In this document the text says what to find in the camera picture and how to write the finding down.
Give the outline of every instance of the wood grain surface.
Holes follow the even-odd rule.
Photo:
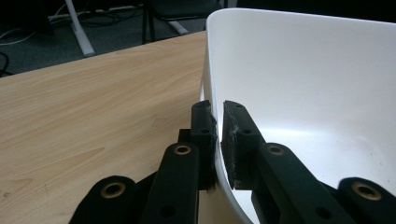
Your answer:
[[[100,179],[139,181],[190,128],[205,33],[0,79],[0,223],[68,223]]]

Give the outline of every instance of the white container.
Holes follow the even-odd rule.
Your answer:
[[[202,98],[220,141],[223,102],[235,101],[318,180],[337,188],[358,176],[396,194],[396,24],[218,11],[207,21]],[[216,163],[234,210],[258,222],[249,192],[231,192],[219,146]]]

